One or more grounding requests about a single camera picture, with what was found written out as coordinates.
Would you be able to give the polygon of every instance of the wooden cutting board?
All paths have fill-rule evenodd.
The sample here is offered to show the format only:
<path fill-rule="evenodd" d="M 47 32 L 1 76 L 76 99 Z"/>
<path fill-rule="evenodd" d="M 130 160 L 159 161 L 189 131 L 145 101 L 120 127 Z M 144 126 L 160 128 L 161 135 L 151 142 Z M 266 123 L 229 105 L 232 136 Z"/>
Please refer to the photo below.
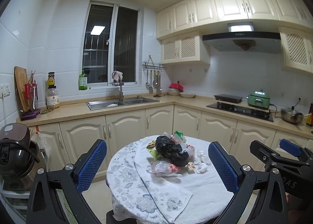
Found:
<path fill-rule="evenodd" d="M 16 96 L 16 98 L 19 98 L 21 100 L 23 110 L 26 112 L 27 110 L 29 110 L 28 101 L 24 98 L 24 85 L 28 82 L 26 69 L 15 66 L 14 78 L 16 87 L 18 89 L 16 91 L 16 93 L 18 93 L 18 96 Z"/>

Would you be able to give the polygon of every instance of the green bottle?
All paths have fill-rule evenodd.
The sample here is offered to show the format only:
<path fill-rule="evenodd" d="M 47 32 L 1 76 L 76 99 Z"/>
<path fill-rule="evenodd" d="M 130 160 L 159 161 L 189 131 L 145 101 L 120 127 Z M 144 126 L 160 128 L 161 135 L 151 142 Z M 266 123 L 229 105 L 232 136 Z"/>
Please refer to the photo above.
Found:
<path fill-rule="evenodd" d="M 87 75 L 85 74 L 84 69 L 83 69 L 82 73 L 78 77 L 78 89 L 79 90 L 87 90 L 88 89 L 88 86 L 87 86 Z"/>

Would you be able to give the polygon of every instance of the black plastic bag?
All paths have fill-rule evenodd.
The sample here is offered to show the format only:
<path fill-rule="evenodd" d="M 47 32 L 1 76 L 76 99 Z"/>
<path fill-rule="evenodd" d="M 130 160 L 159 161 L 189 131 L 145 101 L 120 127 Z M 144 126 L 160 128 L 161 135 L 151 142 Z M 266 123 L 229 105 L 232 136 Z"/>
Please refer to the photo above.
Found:
<path fill-rule="evenodd" d="M 164 157 L 169 158 L 171 162 L 179 167 L 187 165 L 189 154 L 182 152 L 182 146 L 175 144 L 173 140 L 167 136 L 159 136 L 156 138 L 156 150 Z"/>

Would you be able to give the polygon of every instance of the bottle label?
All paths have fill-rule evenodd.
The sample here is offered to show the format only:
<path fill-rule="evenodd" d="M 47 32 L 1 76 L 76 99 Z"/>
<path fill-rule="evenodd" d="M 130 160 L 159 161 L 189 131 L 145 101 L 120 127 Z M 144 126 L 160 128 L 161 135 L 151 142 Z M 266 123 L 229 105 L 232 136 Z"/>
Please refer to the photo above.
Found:
<path fill-rule="evenodd" d="M 79 86 L 87 86 L 87 78 L 86 77 L 79 78 L 78 84 L 79 84 Z"/>
<path fill-rule="evenodd" d="M 58 99 L 58 95 L 47 97 L 47 106 L 54 106 L 59 104 L 60 101 Z"/>

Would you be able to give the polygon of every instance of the blue textured pad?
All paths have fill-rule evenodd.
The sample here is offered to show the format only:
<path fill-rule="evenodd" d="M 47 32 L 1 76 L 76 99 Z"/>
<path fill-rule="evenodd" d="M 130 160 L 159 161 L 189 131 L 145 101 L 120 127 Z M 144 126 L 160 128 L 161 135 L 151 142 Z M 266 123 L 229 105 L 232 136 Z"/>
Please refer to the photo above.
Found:
<path fill-rule="evenodd" d="M 238 176 L 215 143 L 209 144 L 208 154 L 226 189 L 236 194 L 239 190 Z"/>
<path fill-rule="evenodd" d="M 101 141 L 92 155 L 86 161 L 85 166 L 81 169 L 77 177 L 77 190 L 81 194 L 83 191 L 89 189 L 89 186 L 94 179 L 94 176 L 98 172 L 100 165 L 102 164 L 106 156 L 106 143 Z"/>
<path fill-rule="evenodd" d="M 290 153 L 292 156 L 299 157 L 301 155 L 300 147 L 286 139 L 282 139 L 279 142 L 279 147 Z"/>

